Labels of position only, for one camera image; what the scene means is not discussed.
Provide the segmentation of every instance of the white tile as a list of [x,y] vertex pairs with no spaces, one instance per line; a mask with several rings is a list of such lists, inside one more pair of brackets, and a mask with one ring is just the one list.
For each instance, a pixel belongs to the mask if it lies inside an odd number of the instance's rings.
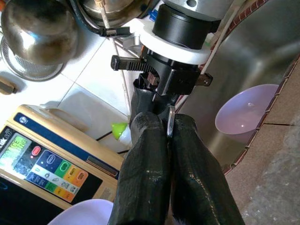
[[[112,55],[115,55],[113,44],[110,40],[106,40],[97,50],[76,83],[123,114],[127,114],[120,71],[113,71],[111,69]],[[130,57],[124,51],[120,51],[120,55]],[[133,93],[132,82],[138,74],[137,72],[125,73],[130,95]]]
[[111,129],[111,123],[127,122],[127,117],[86,89],[74,84],[59,109],[75,116],[89,128],[87,135],[97,139]]
[[0,126],[22,104],[48,103],[57,106],[74,83],[61,74],[46,82],[26,81],[14,75],[5,66],[3,60],[0,62],[0,77],[15,83],[19,90],[16,94],[0,94]]
[[72,81],[76,81],[83,69],[89,63],[105,38],[100,37],[79,25],[79,44],[75,57],[66,65],[62,74]]
[[109,135],[102,140],[99,141],[100,144],[108,147],[109,149],[115,151],[115,152],[120,152],[120,151],[125,151],[128,150],[127,147],[116,140],[113,135]]

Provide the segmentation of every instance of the metal colander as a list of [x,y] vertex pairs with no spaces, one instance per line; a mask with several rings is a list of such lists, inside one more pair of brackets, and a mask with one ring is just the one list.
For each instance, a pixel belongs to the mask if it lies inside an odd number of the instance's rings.
[[26,80],[36,82],[50,80],[58,75],[64,66],[64,64],[44,66],[30,63],[14,55],[4,37],[1,40],[0,48],[2,58],[9,69]]

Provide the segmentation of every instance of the stainless steel sink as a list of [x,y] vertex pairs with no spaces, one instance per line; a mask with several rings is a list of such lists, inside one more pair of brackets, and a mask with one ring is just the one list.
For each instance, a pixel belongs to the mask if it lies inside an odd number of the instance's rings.
[[222,166],[244,145],[215,127],[219,109],[237,93],[265,83],[279,84],[300,53],[300,0],[269,0],[223,41],[207,72],[210,87],[196,87],[181,113],[192,116],[200,137]]

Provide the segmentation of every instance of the red button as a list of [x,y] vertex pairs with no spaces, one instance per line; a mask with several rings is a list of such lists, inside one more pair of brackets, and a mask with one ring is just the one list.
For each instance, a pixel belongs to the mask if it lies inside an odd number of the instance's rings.
[[41,147],[36,146],[33,148],[31,153],[32,153],[32,155],[37,156],[40,152],[41,152]]

